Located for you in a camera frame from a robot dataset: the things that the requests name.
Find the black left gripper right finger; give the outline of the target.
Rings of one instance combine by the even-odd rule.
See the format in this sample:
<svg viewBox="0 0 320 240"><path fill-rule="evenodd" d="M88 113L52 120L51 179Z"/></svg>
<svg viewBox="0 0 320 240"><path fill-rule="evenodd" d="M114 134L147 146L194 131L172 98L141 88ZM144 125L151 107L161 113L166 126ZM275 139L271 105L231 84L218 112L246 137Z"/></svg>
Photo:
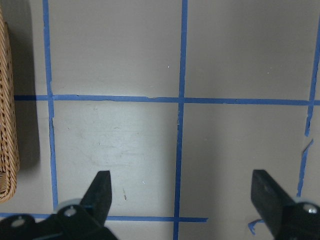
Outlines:
<svg viewBox="0 0 320 240"><path fill-rule="evenodd" d="M252 172L250 199L272 235L279 235L294 200L263 169Z"/></svg>

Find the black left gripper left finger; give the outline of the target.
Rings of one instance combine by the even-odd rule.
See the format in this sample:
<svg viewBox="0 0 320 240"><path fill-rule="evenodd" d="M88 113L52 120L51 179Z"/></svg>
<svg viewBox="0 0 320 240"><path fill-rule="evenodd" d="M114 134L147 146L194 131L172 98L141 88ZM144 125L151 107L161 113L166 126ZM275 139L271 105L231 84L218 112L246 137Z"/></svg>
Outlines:
<svg viewBox="0 0 320 240"><path fill-rule="evenodd" d="M112 183L109 170L99 171L80 201L80 205L100 225L107 220L112 204Z"/></svg>

